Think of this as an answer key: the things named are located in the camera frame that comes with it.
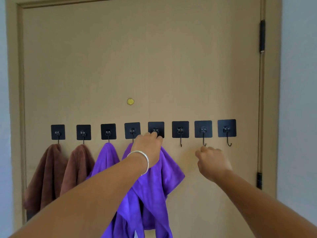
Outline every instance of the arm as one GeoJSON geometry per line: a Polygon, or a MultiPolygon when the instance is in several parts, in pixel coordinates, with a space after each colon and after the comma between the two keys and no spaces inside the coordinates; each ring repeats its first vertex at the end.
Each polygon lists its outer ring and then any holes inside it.
{"type": "Polygon", "coordinates": [[[256,237],[317,237],[317,227],[236,175],[221,150],[202,147],[196,156],[200,173],[228,195],[256,237]]]}
{"type": "MultiPolygon", "coordinates": [[[[149,167],[159,160],[162,137],[156,136],[156,132],[138,136],[132,147],[148,156],[149,167]]],[[[49,204],[11,238],[100,238],[146,168],[143,155],[129,155],[49,204]]]]}

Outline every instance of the purple towel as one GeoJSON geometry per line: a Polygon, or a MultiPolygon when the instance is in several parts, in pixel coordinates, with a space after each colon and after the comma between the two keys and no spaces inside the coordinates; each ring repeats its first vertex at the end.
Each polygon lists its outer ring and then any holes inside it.
{"type": "MultiPolygon", "coordinates": [[[[117,153],[110,145],[105,144],[101,150],[92,175],[118,163],[117,153]]],[[[122,159],[128,156],[131,148],[132,144],[129,144],[122,159]]],[[[157,238],[171,238],[165,201],[184,177],[176,162],[161,148],[158,163],[128,191],[102,238],[134,238],[135,231],[138,238],[144,238],[144,230],[152,229],[157,238]]]]}

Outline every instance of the brown towel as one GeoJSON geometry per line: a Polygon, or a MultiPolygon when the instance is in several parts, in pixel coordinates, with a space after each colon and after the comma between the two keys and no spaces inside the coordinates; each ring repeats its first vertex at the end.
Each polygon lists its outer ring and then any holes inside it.
{"type": "Polygon", "coordinates": [[[70,155],[61,187],[61,195],[83,183],[93,170],[95,160],[88,147],[79,145],[70,155]]]}
{"type": "Polygon", "coordinates": [[[36,214],[60,196],[67,162],[59,144],[45,151],[25,191],[23,205],[27,211],[36,214]]]}

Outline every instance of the wall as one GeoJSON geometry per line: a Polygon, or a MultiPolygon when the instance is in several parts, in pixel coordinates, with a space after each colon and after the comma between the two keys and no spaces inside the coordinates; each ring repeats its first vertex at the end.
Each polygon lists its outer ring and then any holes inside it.
{"type": "Polygon", "coordinates": [[[317,0],[283,0],[277,197],[317,225],[317,0]]]}
{"type": "Polygon", "coordinates": [[[0,0],[0,238],[13,232],[10,112],[5,0],[0,0]]]}

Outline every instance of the forearm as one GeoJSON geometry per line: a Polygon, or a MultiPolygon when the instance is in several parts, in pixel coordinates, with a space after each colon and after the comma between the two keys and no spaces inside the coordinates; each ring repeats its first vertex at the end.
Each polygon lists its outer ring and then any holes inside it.
{"type": "Polygon", "coordinates": [[[12,238],[100,238],[122,199],[145,170],[145,158],[131,154],[48,205],[12,238]]]}
{"type": "Polygon", "coordinates": [[[216,183],[256,237],[317,237],[317,228],[313,224],[232,171],[226,172],[216,183]]]}

